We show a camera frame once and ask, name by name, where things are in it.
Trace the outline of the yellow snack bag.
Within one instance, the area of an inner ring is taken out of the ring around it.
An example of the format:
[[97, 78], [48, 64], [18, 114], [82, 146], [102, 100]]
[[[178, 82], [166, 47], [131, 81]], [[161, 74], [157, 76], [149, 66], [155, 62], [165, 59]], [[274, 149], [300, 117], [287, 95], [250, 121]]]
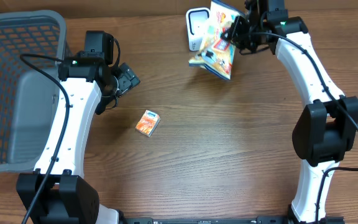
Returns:
[[224, 80], [231, 78], [236, 47], [222, 39], [221, 34], [231, 28], [238, 16], [245, 14], [222, 1], [211, 1], [200, 50], [189, 59], [189, 66], [204, 68]]

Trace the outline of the orange white tissue pack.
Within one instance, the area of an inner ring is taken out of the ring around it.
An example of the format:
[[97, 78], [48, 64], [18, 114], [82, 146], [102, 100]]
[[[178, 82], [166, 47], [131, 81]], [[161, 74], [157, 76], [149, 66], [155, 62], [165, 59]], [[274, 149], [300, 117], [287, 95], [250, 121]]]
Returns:
[[148, 137], [151, 137], [152, 133], [154, 132], [159, 122], [160, 122], [159, 114], [150, 110], [146, 110], [142, 115], [141, 119], [136, 124], [135, 129], [140, 133]]

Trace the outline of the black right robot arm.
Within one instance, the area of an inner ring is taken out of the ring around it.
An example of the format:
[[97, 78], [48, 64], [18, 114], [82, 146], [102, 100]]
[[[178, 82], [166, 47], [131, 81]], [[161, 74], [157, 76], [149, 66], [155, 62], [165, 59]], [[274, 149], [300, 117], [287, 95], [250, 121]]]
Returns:
[[300, 17], [290, 17], [283, 1], [246, 1], [222, 38], [240, 50], [257, 51], [267, 45], [281, 61], [298, 90], [304, 109], [292, 132], [301, 160], [295, 198], [288, 223], [343, 223], [328, 218], [326, 198], [335, 171], [353, 147], [358, 131], [358, 99], [347, 97], [331, 80], [314, 51], [308, 28]]

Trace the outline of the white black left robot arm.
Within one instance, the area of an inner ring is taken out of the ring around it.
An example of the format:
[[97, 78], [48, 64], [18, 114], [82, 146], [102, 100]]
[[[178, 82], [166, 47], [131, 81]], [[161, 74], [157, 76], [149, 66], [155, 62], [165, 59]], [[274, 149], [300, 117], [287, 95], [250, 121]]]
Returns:
[[120, 63], [117, 39], [89, 30], [85, 49], [73, 57], [56, 58], [58, 77], [20, 59], [59, 88], [59, 102], [45, 148], [30, 174], [20, 174], [16, 190], [33, 223], [126, 223], [120, 210], [101, 205], [98, 192], [84, 176], [85, 147], [94, 114], [117, 106], [118, 99], [140, 83]]

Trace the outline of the white barcode scanner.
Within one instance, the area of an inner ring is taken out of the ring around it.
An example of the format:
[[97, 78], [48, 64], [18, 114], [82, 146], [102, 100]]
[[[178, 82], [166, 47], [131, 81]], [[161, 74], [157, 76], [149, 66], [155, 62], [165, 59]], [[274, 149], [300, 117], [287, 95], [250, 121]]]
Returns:
[[198, 7], [189, 9], [186, 12], [186, 27], [188, 33], [189, 50], [192, 52], [199, 51], [206, 23], [209, 19], [210, 10], [207, 7]]

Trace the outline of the grey plastic shopping basket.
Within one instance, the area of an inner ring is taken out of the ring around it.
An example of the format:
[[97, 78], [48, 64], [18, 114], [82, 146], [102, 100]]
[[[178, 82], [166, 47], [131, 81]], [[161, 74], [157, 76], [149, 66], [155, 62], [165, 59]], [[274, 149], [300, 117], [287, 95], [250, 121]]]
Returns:
[[70, 54], [67, 27], [50, 10], [0, 14], [0, 172], [32, 170], [46, 145], [58, 103], [59, 89], [31, 69], [28, 61], [53, 77], [57, 66], [44, 57]]

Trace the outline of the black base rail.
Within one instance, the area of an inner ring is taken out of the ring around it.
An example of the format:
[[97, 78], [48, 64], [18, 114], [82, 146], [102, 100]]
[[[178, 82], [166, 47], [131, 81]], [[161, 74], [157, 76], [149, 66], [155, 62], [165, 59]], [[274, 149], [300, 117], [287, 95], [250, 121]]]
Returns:
[[150, 217], [123, 218], [119, 224], [296, 224], [287, 216], [259, 216], [256, 218], [189, 218], [153, 219]]

